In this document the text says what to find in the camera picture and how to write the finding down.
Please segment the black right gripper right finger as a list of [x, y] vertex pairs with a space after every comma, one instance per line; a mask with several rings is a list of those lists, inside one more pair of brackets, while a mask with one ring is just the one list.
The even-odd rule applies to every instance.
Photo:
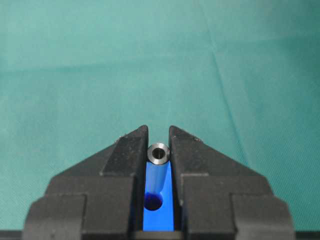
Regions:
[[186, 240], [293, 240], [287, 203], [267, 178], [185, 130], [169, 128], [174, 220]]

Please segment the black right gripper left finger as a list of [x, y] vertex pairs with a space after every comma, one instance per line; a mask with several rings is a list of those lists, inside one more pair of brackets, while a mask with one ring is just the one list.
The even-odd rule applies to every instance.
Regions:
[[54, 176], [25, 219], [24, 240], [127, 240], [143, 228], [148, 127]]

